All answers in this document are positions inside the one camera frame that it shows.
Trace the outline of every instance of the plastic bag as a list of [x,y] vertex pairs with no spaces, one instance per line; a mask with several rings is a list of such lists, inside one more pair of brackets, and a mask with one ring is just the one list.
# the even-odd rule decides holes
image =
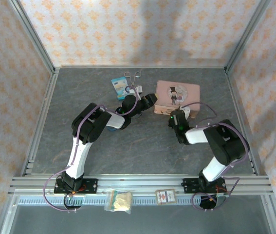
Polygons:
[[131,213],[132,193],[111,189],[108,191],[107,200],[105,202],[105,211],[125,211]]

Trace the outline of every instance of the aluminum frame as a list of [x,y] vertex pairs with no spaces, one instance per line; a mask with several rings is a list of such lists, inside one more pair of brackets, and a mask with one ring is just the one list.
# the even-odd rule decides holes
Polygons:
[[11,4],[11,6],[13,7],[16,16],[20,20],[25,33],[30,38],[31,42],[33,43],[33,46],[37,50],[41,59],[43,60],[46,68],[49,70],[50,73],[53,73],[55,70],[55,66],[52,63],[44,45],[42,44],[41,40],[39,39],[39,36],[38,36],[37,32],[35,31],[22,4],[19,2],[19,0],[9,0],[9,2]]
[[[4,218],[0,226],[0,233],[7,234],[13,224],[18,205],[44,206],[46,203],[42,197],[42,188],[50,175],[27,175],[14,177],[9,189],[9,200],[4,209]],[[111,189],[131,191],[134,205],[157,205],[154,204],[155,191],[163,189],[175,189],[179,204],[190,205],[189,200],[193,194],[184,194],[181,186],[182,179],[195,177],[189,175],[90,175],[87,178],[97,178],[97,194],[75,196],[80,200],[80,205],[103,205],[106,192]],[[231,190],[235,179],[226,179],[226,185]],[[263,201],[264,210],[269,222],[271,233],[276,234],[276,206],[273,190],[266,175],[241,175],[232,195],[259,195]],[[47,185],[46,194],[55,205],[62,205],[63,195],[53,193],[55,178]]]
[[231,58],[229,59],[227,65],[224,67],[226,73],[229,73],[230,70],[234,67],[236,61],[238,60],[240,54],[242,53],[248,39],[250,38],[252,32],[255,30],[258,25],[263,13],[268,7],[271,0],[261,0],[258,7],[256,8],[253,16],[251,17],[245,31],[243,32],[234,52],[232,53]]
[[69,66],[69,65],[65,65],[65,66],[59,66],[59,67],[55,67],[55,70],[59,70],[61,68],[197,68],[197,69],[204,69],[204,68],[214,68],[214,69],[223,69],[223,65],[219,65],[219,66],[163,66],[163,65],[158,65],[158,66],[133,66],[133,65],[129,65],[129,66],[113,66],[113,65],[98,65],[98,66],[93,66],[93,65],[77,65],[77,66]]
[[[226,73],[225,76],[226,76],[226,80],[227,80],[227,83],[228,83],[228,86],[229,86],[229,89],[231,92],[232,100],[233,100],[233,103],[234,103],[234,106],[236,109],[237,117],[239,120],[239,125],[241,127],[241,132],[242,132],[243,136],[245,137],[245,139],[248,141],[249,134],[247,134],[247,131],[245,130],[244,119],[243,119],[243,115],[241,114],[242,110],[236,101],[237,94],[232,87],[230,75],[228,73]],[[251,145],[249,145],[249,146],[250,146],[250,150],[249,150],[250,163],[254,169],[255,174],[256,175],[266,175],[265,170],[261,163],[261,159],[259,157],[259,153],[255,149],[253,149],[251,147]]]
[[23,167],[22,167],[21,176],[24,176],[26,174],[26,170],[27,170],[29,162],[30,161],[34,162],[34,160],[35,160],[36,152],[37,152],[40,138],[42,135],[42,130],[44,128],[46,117],[48,114],[48,109],[50,106],[51,98],[54,93],[57,77],[58,77],[58,71],[55,71],[54,73],[51,74],[51,76],[49,78],[49,82],[48,82],[48,85],[47,85],[47,88],[45,91],[44,99],[41,104],[39,117],[36,122],[35,131],[33,132],[29,147],[26,152],[26,159],[25,159]]

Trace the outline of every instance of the blue packet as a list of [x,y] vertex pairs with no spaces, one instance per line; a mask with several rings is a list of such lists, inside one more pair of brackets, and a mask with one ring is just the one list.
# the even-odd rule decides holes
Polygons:
[[112,81],[114,89],[117,93],[118,100],[123,100],[123,99],[125,99],[125,96],[130,94],[125,91],[125,88],[128,86],[128,83],[127,83],[127,80],[125,77],[112,79],[111,81]]

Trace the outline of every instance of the floral wallpaper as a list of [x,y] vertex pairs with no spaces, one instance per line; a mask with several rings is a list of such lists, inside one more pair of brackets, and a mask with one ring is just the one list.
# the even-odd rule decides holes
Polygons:
[[224,67],[259,0],[21,0],[55,66]]
[[257,148],[276,195],[276,0],[261,22],[231,74]]
[[20,175],[49,79],[9,1],[0,0],[0,213]]

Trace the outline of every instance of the robotic arm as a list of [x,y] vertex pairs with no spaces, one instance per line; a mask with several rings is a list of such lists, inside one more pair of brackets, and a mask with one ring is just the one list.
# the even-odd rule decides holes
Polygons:
[[[191,128],[186,121],[187,109],[179,109],[171,112],[168,125],[173,128],[179,143],[196,144],[209,143],[214,157],[209,164],[199,173],[199,190],[207,193],[208,188],[221,179],[221,174],[235,162],[245,155],[245,148],[241,139],[231,129],[214,125],[203,128]],[[234,125],[227,119],[221,121],[234,128]]]
[[[127,95],[122,105],[116,109],[117,114],[110,111],[105,111],[103,108],[98,108],[81,126],[79,136],[77,136],[77,129],[84,117],[93,110],[97,105],[91,103],[86,107],[72,122],[73,130],[73,147],[71,156],[68,162],[70,166],[62,173],[62,188],[65,191],[78,191],[83,186],[84,165],[91,145],[99,138],[103,129],[106,126],[116,129],[125,129],[131,123],[131,118],[140,114],[152,107],[156,102],[155,94],[148,94],[142,97],[135,108],[129,112],[135,105],[136,97],[134,95]],[[76,149],[76,138],[79,138],[79,145]]]

